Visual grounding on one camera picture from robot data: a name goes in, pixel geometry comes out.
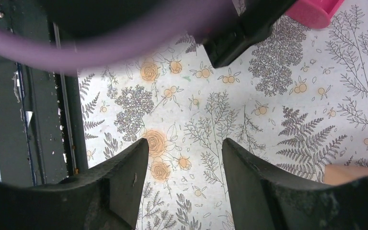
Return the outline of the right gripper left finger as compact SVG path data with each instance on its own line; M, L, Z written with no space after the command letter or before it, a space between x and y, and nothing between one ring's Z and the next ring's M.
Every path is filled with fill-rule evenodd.
M133 230L148 160L142 138L58 184L21 188L0 182L0 230Z

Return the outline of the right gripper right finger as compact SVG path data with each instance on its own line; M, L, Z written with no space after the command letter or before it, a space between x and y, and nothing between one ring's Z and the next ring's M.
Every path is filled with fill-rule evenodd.
M276 167L227 138L222 144L237 230L368 230L368 176L326 185Z

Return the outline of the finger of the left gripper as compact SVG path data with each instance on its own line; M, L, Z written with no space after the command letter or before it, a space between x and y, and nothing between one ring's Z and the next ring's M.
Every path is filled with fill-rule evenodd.
M267 39L273 24L295 3L294 0L247 0L240 15L231 1L218 23L201 34L213 68L230 65L249 47Z

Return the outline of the black pink drawer box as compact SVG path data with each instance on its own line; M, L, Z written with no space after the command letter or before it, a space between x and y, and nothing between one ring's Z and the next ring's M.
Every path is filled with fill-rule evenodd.
M344 0L298 0L285 13L310 29L324 29Z

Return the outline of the peach plastic file organizer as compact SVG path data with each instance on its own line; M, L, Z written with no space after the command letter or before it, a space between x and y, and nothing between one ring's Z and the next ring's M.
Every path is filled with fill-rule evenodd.
M330 164L325 166L324 184L340 185L368 176L368 167Z

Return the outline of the black mounting rail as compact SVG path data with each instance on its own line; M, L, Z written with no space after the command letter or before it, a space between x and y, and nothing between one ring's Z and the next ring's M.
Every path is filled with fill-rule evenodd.
M78 79L0 56L0 175L29 187L88 169Z

